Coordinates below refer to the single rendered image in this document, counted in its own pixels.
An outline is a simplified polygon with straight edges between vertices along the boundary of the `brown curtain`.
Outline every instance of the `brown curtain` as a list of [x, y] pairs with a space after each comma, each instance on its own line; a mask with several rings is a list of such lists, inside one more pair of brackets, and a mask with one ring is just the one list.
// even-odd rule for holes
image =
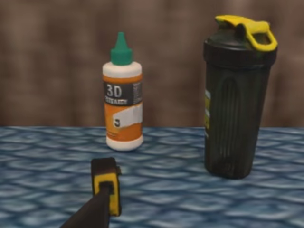
[[144, 70], [145, 126], [202, 126], [202, 44], [216, 15], [279, 41], [263, 126], [304, 126], [303, 0], [0, 0], [0, 125], [104, 125], [102, 65], [124, 31]]

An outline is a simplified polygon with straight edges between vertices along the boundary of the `dark translucent bottle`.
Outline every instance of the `dark translucent bottle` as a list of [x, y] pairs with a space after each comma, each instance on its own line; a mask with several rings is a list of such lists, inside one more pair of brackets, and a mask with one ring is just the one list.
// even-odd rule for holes
[[252, 168], [267, 82], [277, 41], [265, 21], [218, 16], [204, 43], [205, 167], [229, 179]]

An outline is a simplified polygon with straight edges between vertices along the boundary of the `patterned tablecloth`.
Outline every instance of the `patterned tablecloth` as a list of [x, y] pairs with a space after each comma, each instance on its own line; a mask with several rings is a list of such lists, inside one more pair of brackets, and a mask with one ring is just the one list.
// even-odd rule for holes
[[0, 128], [0, 228], [58, 228], [91, 197], [90, 161], [116, 158], [123, 213], [110, 228], [304, 228], [304, 129], [260, 132], [244, 180], [210, 176], [202, 128], [147, 128], [113, 152], [104, 128]]

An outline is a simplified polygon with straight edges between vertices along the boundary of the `white glue bottle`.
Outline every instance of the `white glue bottle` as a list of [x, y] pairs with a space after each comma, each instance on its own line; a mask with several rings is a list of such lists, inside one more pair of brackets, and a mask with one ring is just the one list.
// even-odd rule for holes
[[116, 151], [131, 151], [143, 142], [142, 78], [142, 66], [133, 62], [119, 32], [111, 62], [103, 66], [106, 143]]

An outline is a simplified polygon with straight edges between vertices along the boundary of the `black lid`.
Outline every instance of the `black lid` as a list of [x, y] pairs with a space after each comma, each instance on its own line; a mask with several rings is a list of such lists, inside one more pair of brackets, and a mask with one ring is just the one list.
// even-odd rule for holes
[[[219, 23], [218, 31], [204, 43], [204, 58], [207, 63], [231, 68], [263, 67], [274, 64], [276, 45], [273, 46], [275, 47], [273, 50], [257, 50], [247, 37], [245, 24], [236, 25], [235, 21], [233, 23], [217, 21]], [[255, 33], [252, 38], [258, 44], [270, 44], [266, 33]]]

